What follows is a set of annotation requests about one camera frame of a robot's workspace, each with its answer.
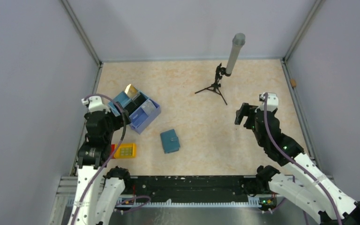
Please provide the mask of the blue compartment organizer tray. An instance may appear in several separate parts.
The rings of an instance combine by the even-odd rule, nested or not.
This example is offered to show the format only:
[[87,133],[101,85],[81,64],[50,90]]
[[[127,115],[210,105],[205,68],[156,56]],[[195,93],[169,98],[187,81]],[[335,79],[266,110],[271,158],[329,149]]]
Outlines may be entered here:
[[[148,99],[150,99],[156,107],[156,110],[150,116],[141,108],[141,105]],[[160,105],[140,90],[134,98],[129,98],[125,92],[122,91],[113,100],[114,102],[119,102],[120,105],[128,111],[130,118],[129,126],[138,134],[141,134],[161,113]]]

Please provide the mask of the blue leather card holder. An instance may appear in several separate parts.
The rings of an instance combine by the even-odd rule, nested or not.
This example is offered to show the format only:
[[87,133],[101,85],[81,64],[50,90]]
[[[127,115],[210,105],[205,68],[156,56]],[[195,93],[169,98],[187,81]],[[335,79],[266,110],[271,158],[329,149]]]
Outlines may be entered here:
[[160,138],[165,154],[179,151],[180,142],[174,129],[162,132],[160,134]]

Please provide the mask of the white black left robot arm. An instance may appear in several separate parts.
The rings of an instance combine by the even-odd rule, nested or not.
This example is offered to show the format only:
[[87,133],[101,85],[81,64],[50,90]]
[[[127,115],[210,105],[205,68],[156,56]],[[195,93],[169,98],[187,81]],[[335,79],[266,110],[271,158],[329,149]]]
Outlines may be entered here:
[[121,130],[121,146],[130,123],[128,112],[119,102],[103,94],[91,94],[82,99],[88,108],[84,115],[86,133],[77,152],[77,187],[70,225],[104,224],[97,220],[98,191],[103,170],[113,158],[113,134]]

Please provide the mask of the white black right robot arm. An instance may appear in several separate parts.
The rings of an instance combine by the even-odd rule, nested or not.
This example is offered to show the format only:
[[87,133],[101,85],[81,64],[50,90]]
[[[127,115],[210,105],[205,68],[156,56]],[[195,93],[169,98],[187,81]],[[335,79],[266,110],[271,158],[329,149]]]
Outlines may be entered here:
[[275,114],[279,98],[265,92],[260,106],[243,103],[236,111],[235,124],[246,118],[244,128],[251,130],[265,154],[292,172],[300,185],[287,179],[273,166],[261,166],[256,187],[262,193],[274,192],[306,212],[320,225],[360,225],[360,201],[344,193],[312,161],[304,149],[284,134]]

